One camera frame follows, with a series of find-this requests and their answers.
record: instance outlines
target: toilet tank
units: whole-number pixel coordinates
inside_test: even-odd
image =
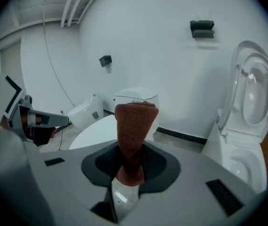
[[[132,102],[142,103],[144,101],[154,104],[159,109],[158,94],[146,88],[134,87],[134,88],[123,89],[117,92],[115,95],[115,105],[127,104]],[[160,112],[158,113],[155,121],[151,126],[151,129],[148,132],[149,135],[153,135],[154,132],[159,127],[159,114]]]

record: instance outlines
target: ceiling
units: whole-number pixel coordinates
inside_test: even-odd
[[[65,24],[76,0],[72,0]],[[78,21],[92,0],[80,0],[72,21]],[[0,14],[0,39],[19,29],[43,22],[61,21],[67,0],[10,0]]]

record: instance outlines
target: white toilet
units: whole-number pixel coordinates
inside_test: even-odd
[[[102,100],[97,94],[90,93],[84,102],[73,108],[67,116],[76,128],[83,131],[104,117]]]
[[[234,51],[231,81],[224,109],[202,154],[211,157],[256,193],[267,187],[265,160],[260,143],[268,131],[268,56],[252,41]]]
[[[158,94],[144,88],[129,88],[119,91],[115,95],[115,105],[127,104],[131,102],[143,102],[155,104],[159,108]],[[149,130],[146,140],[153,141],[153,134],[159,127],[159,114]],[[72,142],[69,149],[76,149],[90,145],[99,144],[106,141],[117,140],[117,121],[114,115],[109,115],[86,128]]]

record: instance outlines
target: toilet lid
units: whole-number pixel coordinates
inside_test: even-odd
[[[86,98],[81,105],[74,107],[72,110],[70,110],[68,115],[75,115],[78,114],[79,112],[84,111],[89,106],[90,103],[91,103],[91,97]]]
[[[117,140],[117,121],[114,115],[109,115],[86,128],[72,142],[69,149],[76,149],[102,142]]]
[[[268,131],[268,56],[252,41],[235,49],[231,83],[219,119],[222,135],[262,142]]]

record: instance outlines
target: floor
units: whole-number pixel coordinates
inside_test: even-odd
[[[39,150],[41,153],[68,150],[80,132],[75,126],[70,125],[63,131],[56,133],[55,137],[50,139],[48,144],[40,146]],[[204,147],[202,144],[171,137],[160,132],[154,133],[154,141],[196,153],[200,153]],[[138,201],[138,189],[139,186],[129,187],[123,185],[117,179],[112,181],[112,195],[119,222],[130,212],[131,208]]]

